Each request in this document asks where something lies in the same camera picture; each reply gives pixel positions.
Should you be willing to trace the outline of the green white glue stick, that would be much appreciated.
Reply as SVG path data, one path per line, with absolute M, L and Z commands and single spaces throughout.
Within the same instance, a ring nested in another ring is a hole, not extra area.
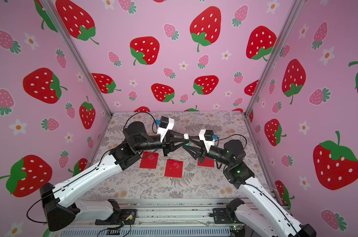
M 190 146 L 190 140 L 189 140 L 189 135 L 188 135 L 188 133 L 185 133 L 185 134 L 183 135 L 183 138 L 187 141 L 186 146 Z

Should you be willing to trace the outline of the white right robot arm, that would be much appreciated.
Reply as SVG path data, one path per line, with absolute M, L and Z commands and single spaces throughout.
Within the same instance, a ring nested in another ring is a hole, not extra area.
M 310 224 L 301 224 L 291 216 L 263 188 L 252 170 L 244 163 L 245 146 L 240 140 L 230 140 L 223 148 L 215 145 L 215 140 L 204 136 L 184 135 L 194 146 L 183 148 L 194 159 L 212 159 L 225 165 L 223 174 L 228 182 L 249 198 L 261 215 L 251 211 L 244 201 L 236 198 L 227 206 L 227 216 L 233 222 L 242 222 L 262 237 L 315 237 L 316 231 Z

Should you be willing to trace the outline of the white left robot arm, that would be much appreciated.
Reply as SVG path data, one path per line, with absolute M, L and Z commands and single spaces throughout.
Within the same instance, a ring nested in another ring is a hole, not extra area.
M 189 142 L 188 134 L 172 130 L 169 123 L 158 127 L 156 135 L 148 135 L 145 125 L 135 121 L 124 130 L 124 141 L 111 149 L 99 162 L 76 176 L 40 188 L 42 207 L 50 232 L 57 232 L 75 221 L 95 220 L 110 225 L 121 218 L 121 209 L 114 199 L 83 201 L 80 197 L 107 178 L 125 171 L 142 158 L 144 151 L 162 150 L 164 155 L 173 152 Z

